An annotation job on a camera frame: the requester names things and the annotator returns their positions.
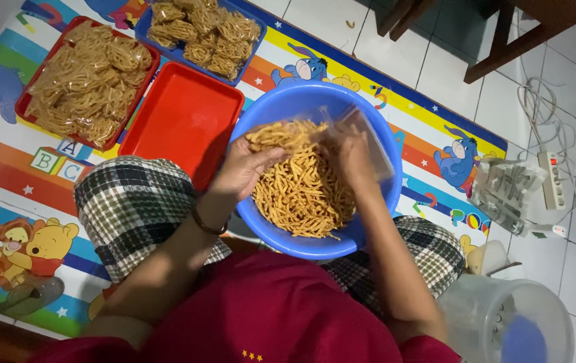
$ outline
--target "white cable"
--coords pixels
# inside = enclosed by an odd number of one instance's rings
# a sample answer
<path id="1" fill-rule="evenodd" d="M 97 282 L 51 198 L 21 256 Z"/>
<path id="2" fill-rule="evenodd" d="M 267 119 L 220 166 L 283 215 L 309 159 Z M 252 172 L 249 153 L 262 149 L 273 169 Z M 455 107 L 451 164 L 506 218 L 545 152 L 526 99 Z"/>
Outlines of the white cable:
<path id="1" fill-rule="evenodd" d="M 519 12 L 516 13 L 516 19 L 517 19 L 517 22 L 516 22 L 517 26 L 519 26 L 520 25 Z M 573 184 L 573 205 L 566 212 L 564 217 L 562 217 L 561 219 L 559 219 L 557 221 L 557 223 L 555 223 L 555 224 L 559 224 L 566 218 L 568 213 L 572 212 L 576 207 L 575 182 L 574 182 L 573 172 L 572 172 L 571 166 L 570 166 L 570 162 L 573 162 L 573 161 L 572 161 L 572 159 L 570 159 L 570 157 L 568 157 L 568 150 L 572 149 L 576 144 L 576 131 L 575 131 L 573 126 L 565 124 L 561 119 L 559 119 L 559 116 L 557 116 L 555 114 L 555 111 L 557 110 L 557 98 L 556 98 L 556 95 L 554 94 L 554 92 L 552 91 L 551 87 L 561 87 L 563 85 L 553 85 L 552 83 L 542 79 L 541 77 L 530 77 L 529 78 L 527 76 L 527 73 L 526 73 L 526 67 L 524 65 L 523 56 L 520 56 L 519 59 L 521 61 L 521 68 L 524 71 L 524 76 L 526 77 L 527 81 L 526 81 L 525 85 L 519 86 L 519 88 L 517 88 L 516 96 L 519 99 L 519 103 L 521 104 L 521 108 L 526 113 L 526 117 L 528 119 L 528 122 L 530 123 L 530 128 L 531 128 L 534 136 L 536 137 L 538 144 L 522 150 L 517 155 L 516 158 L 517 158 L 517 160 L 521 160 L 521 154 L 523 152 L 530 151 L 530 149 L 533 149 L 534 147 L 537 147 L 537 146 L 539 146 L 541 151 L 546 151 L 546 144 L 547 143 L 549 143 L 555 139 L 558 140 L 559 146 L 562 149 L 560 151 L 556 152 L 556 154 L 563 158 L 563 160 L 561 162 L 566 164 L 566 169 L 568 170 L 568 175 L 569 175 L 568 178 L 559 179 L 559 180 L 562 181 L 562 180 L 568 180 L 569 179 L 570 182 Z M 550 95 L 550 100 L 544 98 L 542 95 L 539 94 L 542 87 L 548 91 L 548 94 Z M 550 113 L 548 114 L 547 117 L 545 117 L 544 113 L 542 112 L 541 106 L 547 107 L 550 110 Z M 548 126 L 548 125 L 554 126 L 555 133 L 554 133 L 554 136 L 543 141 L 541 136 L 539 135 L 539 131 L 537 130 L 537 126 Z M 566 134 L 566 128 L 565 127 L 568 127 L 573 131 L 573 144 L 572 145 L 568 145 L 568 142 L 567 142 L 568 136 Z"/>

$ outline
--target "noodle nest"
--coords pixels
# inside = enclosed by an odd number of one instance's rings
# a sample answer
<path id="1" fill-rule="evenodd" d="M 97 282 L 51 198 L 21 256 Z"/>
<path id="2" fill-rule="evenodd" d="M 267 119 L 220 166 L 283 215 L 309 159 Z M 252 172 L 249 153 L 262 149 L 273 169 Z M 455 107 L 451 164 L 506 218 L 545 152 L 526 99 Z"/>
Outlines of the noodle nest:
<path id="1" fill-rule="evenodd" d="M 246 135 L 251 150 L 283 147 L 291 157 L 261 175 L 252 191 L 260 213 L 292 236 L 333 237 L 355 212 L 352 194 L 310 136 L 324 131 L 310 120 L 273 123 Z"/>
<path id="2" fill-rule="evenodd" d="M 159 1 L 151 5 L 147 37 L 173 49 L 185 44 L 183 57 L 230 81 L 252 55 L 261 28 L 239 12 L 228 12 L 216 0 Z"/>
<path id="3" fill-rule="evenodd" d="M 102 147 L 124 122 L 151 67 L 151 54 L 90 21 L 68 32 L 66 41 L 28 90 L 26 114 L 50 132 L 78 134 Z"/>

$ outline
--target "gold stars on shirt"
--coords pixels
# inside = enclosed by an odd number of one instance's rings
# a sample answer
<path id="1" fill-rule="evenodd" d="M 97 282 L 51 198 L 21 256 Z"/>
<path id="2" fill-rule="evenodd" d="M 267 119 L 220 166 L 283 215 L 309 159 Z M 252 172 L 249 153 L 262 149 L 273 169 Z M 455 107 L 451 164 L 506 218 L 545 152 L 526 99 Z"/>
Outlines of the gold stars on shirt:
<path id="1" fill-rule="evenodd" d="M 248 353 L 247 350 L 244 350 L 242 352 L 242 354 L 244 357 L 249 357 L 251 360 L 254 360 L 254 358 L 255 358 L 254 353 L 252 353 L 252 352 Z M 263 357 L 261 355 L 257 355 L 256 360 L 258 360 L 260 362 L 261 360 L 263 360 Z"/>

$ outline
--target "woman's left hand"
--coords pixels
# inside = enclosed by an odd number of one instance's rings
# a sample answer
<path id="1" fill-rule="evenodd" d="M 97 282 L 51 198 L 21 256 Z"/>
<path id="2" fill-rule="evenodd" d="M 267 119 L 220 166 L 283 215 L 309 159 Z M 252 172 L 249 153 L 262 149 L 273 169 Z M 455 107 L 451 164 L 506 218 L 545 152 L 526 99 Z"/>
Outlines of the woman's left hand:
<path id="1" fill-rule="evenodd" d="M 219 175 L 212 183 L 211 190 L 217 193 L 234 195 L 241 202 L 252 193 L 263 172 L 274 164 L 284 161 L 286 151 L 280 147 L 254 153 L 245 135 L 230 145 L 230 152 Z"/>

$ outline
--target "woman's right hand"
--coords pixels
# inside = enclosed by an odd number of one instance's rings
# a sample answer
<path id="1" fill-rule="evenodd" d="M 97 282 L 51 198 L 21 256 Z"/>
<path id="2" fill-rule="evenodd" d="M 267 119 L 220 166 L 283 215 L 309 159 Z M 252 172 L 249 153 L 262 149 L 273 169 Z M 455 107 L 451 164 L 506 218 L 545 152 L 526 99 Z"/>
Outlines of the woman's right hand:
<path id="1" fill-rule="evenodd" d="M 353 193 L 377 186 L 365 131 L 360 132 L 355 125 L 337 125 L 322 144 L 324 156 Z"/>

